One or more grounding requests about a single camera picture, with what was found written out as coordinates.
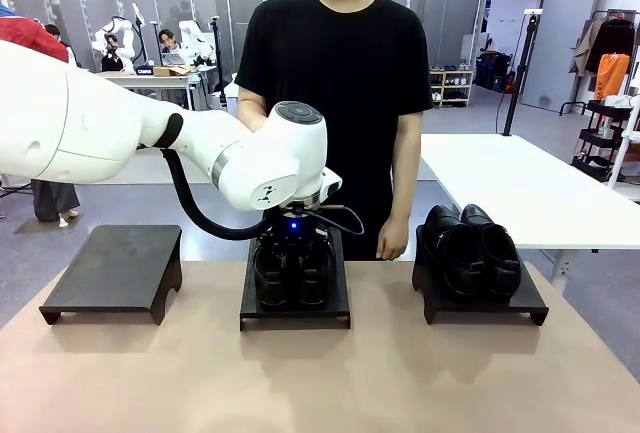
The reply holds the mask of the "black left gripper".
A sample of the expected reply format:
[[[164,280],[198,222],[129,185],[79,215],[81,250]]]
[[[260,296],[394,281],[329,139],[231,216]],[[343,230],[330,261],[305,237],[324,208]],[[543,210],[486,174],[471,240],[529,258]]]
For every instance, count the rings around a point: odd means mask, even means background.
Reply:
[[[306,247],[329,237],[327,227],[317,218],[315,211],[302,205],[273,208],[267,211],[265,219],[271,221],[271,226],[259,236],[262,242]]]

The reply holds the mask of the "person's left hand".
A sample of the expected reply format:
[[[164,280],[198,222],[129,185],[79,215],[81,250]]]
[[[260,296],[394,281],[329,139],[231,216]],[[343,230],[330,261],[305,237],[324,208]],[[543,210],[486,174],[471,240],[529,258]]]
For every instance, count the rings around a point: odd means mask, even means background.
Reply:
[[[398,259],[405,251],[409,241],[409,220],[406,217],[389,217],[382,226],[376,258],[384,261]]]

